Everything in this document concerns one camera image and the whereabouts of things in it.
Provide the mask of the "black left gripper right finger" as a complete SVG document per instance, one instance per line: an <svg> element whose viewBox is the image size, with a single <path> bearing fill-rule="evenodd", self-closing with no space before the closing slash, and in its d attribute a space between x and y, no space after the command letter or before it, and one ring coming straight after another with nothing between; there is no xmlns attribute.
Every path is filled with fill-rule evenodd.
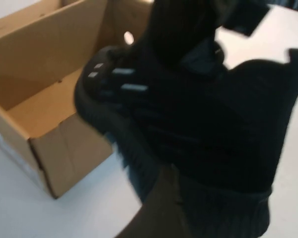
<svg viewBox="0 0 298 238"><path fill-rule="evenodd" d="M238 237L238 195L206 187L180 175L183 209L192 235L196 238Z"/></svg>

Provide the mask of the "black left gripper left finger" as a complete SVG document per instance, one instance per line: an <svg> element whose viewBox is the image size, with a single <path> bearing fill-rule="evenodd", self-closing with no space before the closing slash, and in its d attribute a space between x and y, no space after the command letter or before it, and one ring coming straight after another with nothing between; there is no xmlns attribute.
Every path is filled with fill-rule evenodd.
<svg viewBox="0 0 298 238"><path fill-rule="evenodd" d="M187 222L180 196L179 173L164 166L136 216L128 224L130 238L185 238Z"/></svg>

